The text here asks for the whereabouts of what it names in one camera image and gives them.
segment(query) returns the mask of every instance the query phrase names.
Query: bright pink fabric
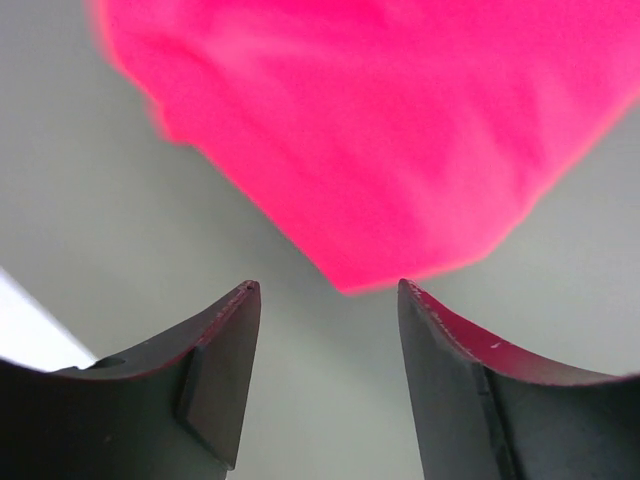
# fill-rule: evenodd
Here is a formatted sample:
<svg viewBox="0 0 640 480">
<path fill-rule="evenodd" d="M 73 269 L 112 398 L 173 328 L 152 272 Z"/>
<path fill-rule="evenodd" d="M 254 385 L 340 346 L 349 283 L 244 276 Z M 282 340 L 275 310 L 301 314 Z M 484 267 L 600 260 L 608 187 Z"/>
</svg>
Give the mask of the bright pink fabric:
<svg viewBox="0 0 640 480">
<path fill-rule="evenodd" d="M 93 1 L 169 138 L 343 291 L 487 254 L 640 87 L 638 0 Z"/>
</svg>

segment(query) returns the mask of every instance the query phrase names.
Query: gray table surface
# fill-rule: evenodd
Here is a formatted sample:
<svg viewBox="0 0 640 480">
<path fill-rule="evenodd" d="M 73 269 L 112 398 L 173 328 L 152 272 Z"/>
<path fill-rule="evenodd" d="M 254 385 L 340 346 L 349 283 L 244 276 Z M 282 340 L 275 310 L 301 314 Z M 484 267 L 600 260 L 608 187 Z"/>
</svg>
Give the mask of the gray table surface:
<svg viewBox="0 0 640 480">
<path fill-rule="evenodd" d="M 0 5 L 0 265 L 98 356 L 263 285 L 235 480 L 421 478 L 395 292 L 348 298 L 198 153 L 162 141 L 81 2 Z M 640 114 L 487 260 L 424 282 L 526 348 L 640 370 Z"/>
</svg>

